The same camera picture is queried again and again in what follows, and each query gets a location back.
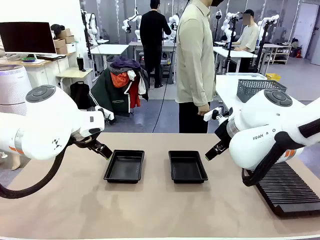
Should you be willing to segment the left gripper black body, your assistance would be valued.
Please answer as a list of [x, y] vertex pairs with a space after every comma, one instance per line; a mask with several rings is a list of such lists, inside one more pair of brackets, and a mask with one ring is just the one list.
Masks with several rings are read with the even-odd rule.
[[88, 148], [90, 150], [97, 150], [100, 147], [100, 144], [97, 141], [97, 137], [99, 135], [100, 133], [97, 132], [83, 139], [76, 138], [75, 136], [71, 136], [71, 143], [75, 144], [79, 148]]

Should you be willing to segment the person's right hand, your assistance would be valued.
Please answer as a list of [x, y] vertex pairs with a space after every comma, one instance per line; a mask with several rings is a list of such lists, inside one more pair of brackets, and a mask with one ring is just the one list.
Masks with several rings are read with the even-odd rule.
[[198, 115], [199, 116], [204, 116], [209, 111], [210, 111], [210, 106], [208, 103], [198, 107]]

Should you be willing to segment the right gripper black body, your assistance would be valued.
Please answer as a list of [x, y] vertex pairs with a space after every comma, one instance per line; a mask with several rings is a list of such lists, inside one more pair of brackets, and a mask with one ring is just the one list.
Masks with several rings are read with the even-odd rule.
[[216, 136], [220, 141], [214, 146], [215, 150], [226, 150], [229, 148], [232, 137], [228, 133], [228, 118], [218, 117], [218, 128], [215, 130]]

